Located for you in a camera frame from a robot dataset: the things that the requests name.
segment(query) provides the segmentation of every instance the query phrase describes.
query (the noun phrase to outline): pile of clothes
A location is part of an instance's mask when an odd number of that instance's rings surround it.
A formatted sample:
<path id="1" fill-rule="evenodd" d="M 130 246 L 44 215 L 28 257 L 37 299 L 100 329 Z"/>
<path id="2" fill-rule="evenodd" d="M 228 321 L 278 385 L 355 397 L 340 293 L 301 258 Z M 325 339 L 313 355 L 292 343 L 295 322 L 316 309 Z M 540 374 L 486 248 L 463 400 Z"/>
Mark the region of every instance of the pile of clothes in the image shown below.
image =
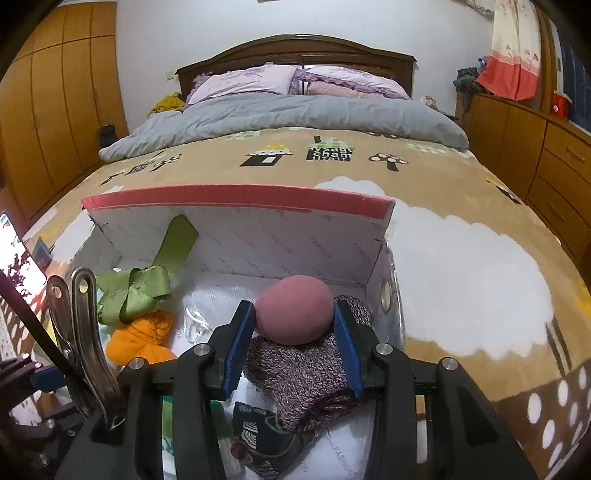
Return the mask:
<path id="1" fill-rule="evenodd" d="M 456 91 L 463 95 L 464 114 L 470 111 L 470 105 L 472 104 L 472 96 L 474 93 L 490 93 L 476 81 L 478 76 L 486 68 L 488 57 L 478 59 L 478 62 L 480 64 L 478 68 L 468 67 L 465 69 L 459 69 L 457 71 L 457 79 L 453 81 L 453 86 L 456 88 Z"/>

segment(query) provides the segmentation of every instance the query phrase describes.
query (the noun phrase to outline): wooden dresser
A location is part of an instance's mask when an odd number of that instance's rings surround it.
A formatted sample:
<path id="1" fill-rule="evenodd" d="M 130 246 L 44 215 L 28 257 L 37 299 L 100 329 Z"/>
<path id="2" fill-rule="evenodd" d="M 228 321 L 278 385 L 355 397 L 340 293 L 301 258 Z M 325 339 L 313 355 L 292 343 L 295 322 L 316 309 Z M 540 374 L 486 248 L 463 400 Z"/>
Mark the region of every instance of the wooden dresser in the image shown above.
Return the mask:
<path id="1" fill-rule="evenodd" d="M 591 286 L 591 136 L 570 123 L 490 95 L 456 116 L 470 150 L 559 238 Z"/>

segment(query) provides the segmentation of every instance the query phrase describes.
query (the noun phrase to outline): bedspread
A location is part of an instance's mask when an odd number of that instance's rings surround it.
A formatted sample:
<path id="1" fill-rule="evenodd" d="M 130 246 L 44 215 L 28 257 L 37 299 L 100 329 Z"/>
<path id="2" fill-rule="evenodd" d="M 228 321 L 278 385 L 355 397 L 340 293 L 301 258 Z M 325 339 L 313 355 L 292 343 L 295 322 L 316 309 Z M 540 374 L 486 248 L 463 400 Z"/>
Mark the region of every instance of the bedspread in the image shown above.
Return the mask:
<path id="1" fill-rule="evenodd" d="M 457 358 L 541 479 L 578 447 L 591 421 L 591 297 L 557 238 L 470 152 L 383 132 L 239 132 L 102 167 L 55 205 L 29 245 L 42 236 L 53 246 L 48 273 L 64 273 L 89 234 L 81 198 L 208 183 L 395 197 L 386 238 L 407 354 Z"/>

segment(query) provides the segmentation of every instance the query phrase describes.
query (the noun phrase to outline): metal clip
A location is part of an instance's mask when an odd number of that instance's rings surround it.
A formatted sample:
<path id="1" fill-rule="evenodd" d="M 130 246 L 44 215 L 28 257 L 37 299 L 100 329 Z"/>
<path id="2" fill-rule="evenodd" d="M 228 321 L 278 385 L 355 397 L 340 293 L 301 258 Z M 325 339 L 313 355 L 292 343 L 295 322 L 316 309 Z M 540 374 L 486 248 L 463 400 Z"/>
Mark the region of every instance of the metal clip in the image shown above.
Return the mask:
<path id="1" fill-rule="evenodd" d="M 84 379 L 68 382 L 72 400 L 86 418 L 100 408 L 106 427 L 113 430 L 125 421 L 126 401 L 100 343 L 95 275 L 88 268 L 78 268 L 70 290 L 61 277 L 53 275 L 47 280 L 46 293 L 60 348 Z"/>

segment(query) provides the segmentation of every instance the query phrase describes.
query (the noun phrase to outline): pink ball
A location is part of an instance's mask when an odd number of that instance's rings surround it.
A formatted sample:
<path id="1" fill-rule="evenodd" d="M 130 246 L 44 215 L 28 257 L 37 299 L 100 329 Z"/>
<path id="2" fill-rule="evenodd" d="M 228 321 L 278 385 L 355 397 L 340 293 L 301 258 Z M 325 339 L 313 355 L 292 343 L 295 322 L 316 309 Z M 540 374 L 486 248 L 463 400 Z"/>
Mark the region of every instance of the pink ball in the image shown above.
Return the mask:
<path id="1" fill-rule="evenodd" d="M 256 329 L 283 345 L 302 345 L 326 333 L 333 323 L 334 302 L 324 282 L 295 275 L 265 289 L 255 302 Z"/>

